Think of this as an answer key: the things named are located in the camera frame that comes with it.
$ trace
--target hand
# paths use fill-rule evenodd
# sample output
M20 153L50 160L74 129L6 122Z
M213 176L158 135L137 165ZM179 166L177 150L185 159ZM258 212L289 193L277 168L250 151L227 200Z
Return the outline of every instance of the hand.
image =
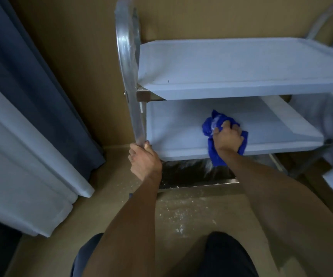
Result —
M233 151L236 153L243 141L242 130L238 125L234 124L231 129L230 121L226 120L222 127L221 131L217 127L213 131L214 146L220 157L221 153L224 152Z
M158 154L151 148L150 142L145 142L145 148L132 143L128 159L132 163L131 172L141 181L147 176L155 174L161 179L162 164Z

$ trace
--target white tray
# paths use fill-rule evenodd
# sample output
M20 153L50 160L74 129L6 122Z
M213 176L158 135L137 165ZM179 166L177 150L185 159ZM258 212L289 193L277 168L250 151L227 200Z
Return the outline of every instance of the white tray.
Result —
M154 41L138 83L166 100L333 92L333 48L299 38Z
M306 151L323 144L323 135L279 96L149 102L146 137L164 161L208 158L201 126L213 109L248 131L245 155Z

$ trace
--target dark pants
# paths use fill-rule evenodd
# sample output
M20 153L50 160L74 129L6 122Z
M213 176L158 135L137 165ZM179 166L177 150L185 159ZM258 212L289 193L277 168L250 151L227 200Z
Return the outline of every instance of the dark pants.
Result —
M96 234L79 250L72 267L71 277L81 277L82 272L97 246L103 233ZM209 234L205 255L196 277L251 277L258 276L255 266L242 247L233 237L224 232L212 232Z

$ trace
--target beige wall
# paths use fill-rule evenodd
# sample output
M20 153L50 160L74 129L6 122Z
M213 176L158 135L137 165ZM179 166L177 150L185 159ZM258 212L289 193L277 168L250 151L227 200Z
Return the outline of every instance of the beige wall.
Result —
M103 146L133 141L114 28L116 0L10 0ZM333 0L136 0L143 41L302 37ZM333 19L319 37L333 40Z

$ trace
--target blue cleaning rag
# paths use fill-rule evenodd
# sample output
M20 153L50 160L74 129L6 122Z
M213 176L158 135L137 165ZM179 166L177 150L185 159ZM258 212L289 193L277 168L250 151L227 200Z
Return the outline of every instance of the blue cleaning rag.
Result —
M215 127L218 127L219 131L222 130L222 124L226 120L229 120L231 122L231 127L234 124L237 124L240 126L238 122L236 122L233 118L227 117L224 114L221 114L217 112L216 110L213 110L212 116L208 117L205 122L202 124L202 132L204 132L205 136L208 136L207 145L208 145L208 151L210 159L212 160L213 166L227 166L227 164L223 161L223 159L220 158L218 153L215 150L214 147L214 141L213 141L213 130ZM243 155L246 149L247 145L247 131L242 131L241 136L243 136L243 142L242 145L238 149L238 154Z

